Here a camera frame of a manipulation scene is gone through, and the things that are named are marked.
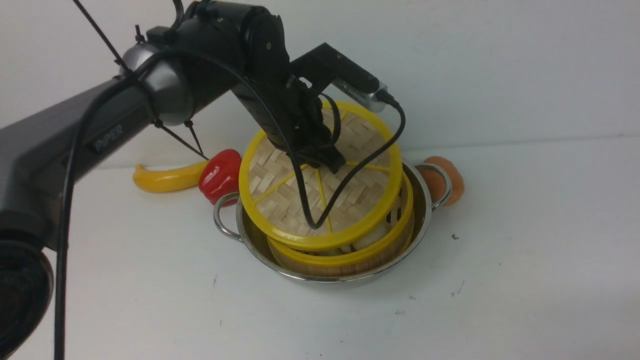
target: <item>toy banana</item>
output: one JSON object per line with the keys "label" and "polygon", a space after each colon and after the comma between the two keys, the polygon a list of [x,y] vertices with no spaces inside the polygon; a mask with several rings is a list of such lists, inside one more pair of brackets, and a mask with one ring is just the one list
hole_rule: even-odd
{"label": "toy banana", "polygon": [[133,182],[138,188],[150,193],[174,192],[196,186],[205,166],[207,161],[171,170],[153,171],[138,164],[133,173]]}

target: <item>orange potato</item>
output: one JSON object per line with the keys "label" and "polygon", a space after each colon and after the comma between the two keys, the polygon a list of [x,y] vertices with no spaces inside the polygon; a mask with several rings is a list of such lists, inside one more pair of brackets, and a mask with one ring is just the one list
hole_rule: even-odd
{"label": "orange potato", "polygon": [[[460,175],[458,169],[453,166],[453,163],[440,156],[432,156],[424,160],[424,162],[438,165],[443,168],[451,178],[451,196],[449,200],[444,203],[445,206],[450,206],[458,202],[465,192],[465,182],[462,180],[462,175]],[[429,193],[431,194],[431,201],[441,199],[445,191],[445,182],[442,176],[435,170],[421,170],[420,174],[427,183]]]}

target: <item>stainless steel pot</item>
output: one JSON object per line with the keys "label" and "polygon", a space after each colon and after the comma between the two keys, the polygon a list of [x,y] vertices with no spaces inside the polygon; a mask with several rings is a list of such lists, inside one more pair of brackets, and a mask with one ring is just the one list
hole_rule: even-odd
{"label": "stainless steel pot", "polygon": [[[431,196],[429,195],[429,189],[427,188],[427,184],[424,182],[424,179],[418,172],[418,170],[436,170],[442,177],[445,179],[445,194],[442,199],[436,201],[435,203],[431,203]],[[436,209],[438,209],[442,204],[444,204],[451,195],[451,180],[449,179],[449,175],[445,172],[441,167],[434,164],[419,164],[414,167],[407,165],[404,163],[404,172],[406,172],[411,184],[413,186],[414,193],[414,229],[413,233],[415,234],[414,239],[412,240],[411,245],[397,258],[392,260],[391,262],[384,264],[378,268],[369,270],[367,272],[363,272],[361,274],[355,274],[344,277],[314,277],[304,274],[299,274],[297,272],[293,272],[291,270],[285,269],[278,264],[278,262],[273,257],[271,250],[269,249],[269,245],[267,243],[267,238],[264,233],[251,221],[249,216],[246,214],[242,206],[242,201],[240,200],[239,193],[231,193],[225,195],[217,201],[214,211],[213,211],[213,220],[216,223],[216,227],[220,232],[222,232],[225,236],[235,241],[241,242],[246,245],[246,248],[255,256],[258,260],[260,260],[263,264],[270,267],[271,269],[277,271],[278,273],[289,277],[291,279],[296,279],[305,282],[323,282],[323,283],[337,283],[337,282],[351,282],[356,280],[362,280],[366,278],[371,278],[375,275],[379,275],[385,270],[393,267],[395,264],[398,264],[402,259],[406,258],[407,255],[411,253],[415,249],[416,246],[422,241],[425,233],[427,232],[427,228],[429,226],[429,221],[431,220],[431,214]],[[222,224],[222,220],[220,219],[220,209],[222,205],[227,203],[230,200],[237,199],[236,205],[236,223],[238,231],[235,233],[230,230],[228,227],[225,227]]]}

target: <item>metal handle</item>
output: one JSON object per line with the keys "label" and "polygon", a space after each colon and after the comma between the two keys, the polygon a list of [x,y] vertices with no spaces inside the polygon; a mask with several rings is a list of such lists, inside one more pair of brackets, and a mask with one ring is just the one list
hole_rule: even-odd
{"label": "metal handle", "polygon": [[444,195],[442,196],[442,198],[436,202],[434,202],[431,205],[431,212],[436,211],[437,208],[439,208],[442,204],[444,204],[445,202],[447,202],[447,200],[449,200],[449,197],[451,196],[451,178],[449,177],[449,175],[447,174],[447,172],[439,167],[438,165],[434,165],[434,164],[418,164],[415,166],[416,169],[418,169],[418,171],[420,170],[435,170],[437,171],[440,176],[442,176],[442,178],[444,179],[444,185],[445,185],[445,190],[444,190]]}
{"label": "metal handle", "polygon": [[218,199],[218,201],[216,201],[216,205],[213,207],[213,222],[216,223],[216,227],[218,228],[218,230],[220,230],[220,232],[223,233],[227,238],[241,243],[243,241],[240,234],[233,232],[228,227],[226,227],[225,224],[222,224],[222,219],[220,218],[220,209],[222,209],[222,206],[224,206],[224,204],[228,203],[229,201],[238,198],[240,198],[240,193],[228,193]]}

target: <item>bamboo steamer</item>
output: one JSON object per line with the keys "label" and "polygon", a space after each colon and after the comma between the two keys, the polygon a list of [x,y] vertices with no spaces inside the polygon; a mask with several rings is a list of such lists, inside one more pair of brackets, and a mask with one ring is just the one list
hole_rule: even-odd
{"label": "bamboo steamer", "polygon": [[267,237],[274,258],[285,268],[305,275],[339,277],[369,271],[400,255],[413,236],[413,190],[403,174],[403,187],[385,219],[390,231],[379,241],[362,250],[336,256],[293,250]]}
{"label": "bamboo steamer", "polygon": [[[335,175],[324,167],[319,169],[306,165],[301,167],[311,213],[315,219],[319,218],[334,189],[347,173],[393,135],[375,114],[354,104],[346,102],[337,104],[342,131],[336,148],[344,155],[347,164]],[[324,105],[323,116],[324,123],[331,127],[333,115],[328,104]],[[402,229],[396,229],[400,225],[400,220],[405,219],[403,227],[406,227],[410,222],[409,218],[412,218],[411,206],[409,209],[402,207],[412,197],[411,187],[407,188],[403,177],[400,150],[394,144],[349,182],[332,208],[327,221],[319,229],[313,230],[307,225],[302,212],[300,195],[289,157],[274,148],[266,134],[261,131],[245,152],[240,168],[239,187],[247,215],[269,238],[274,255],[282,255],[283,265],[290,267],[285,265],[287,259],[309,260],[305,257],[299,258],[295,254],[320,258],[314,254],[335,251],[339,248],[348,249],[351,244],[365,238],[368,234],[376,231],[380,233],[390,213],[394,211],[395,213],[399,211],[406,216],[394,221],[394,226],[389,222],[387,235],[401,236]],[[382,236],[379,242],[387,238],[387,235]],[[325,260],[336,258],[332,266],[334,268],[335,264],[344,264],[345,259],[352,261],[349,266],[360,263],[364,254],[366,254],[365,258],[380,256],[382,260],[381,254],[388,250],[391,243],[395,241],[385,242],[384,247],[375,243],[373,244],[375,247],[371,246],[372,249],[366,248],[352,254],[340,254],[346,258],[340,258],[340,256],[323,256],[323,258],[326,258]]]}

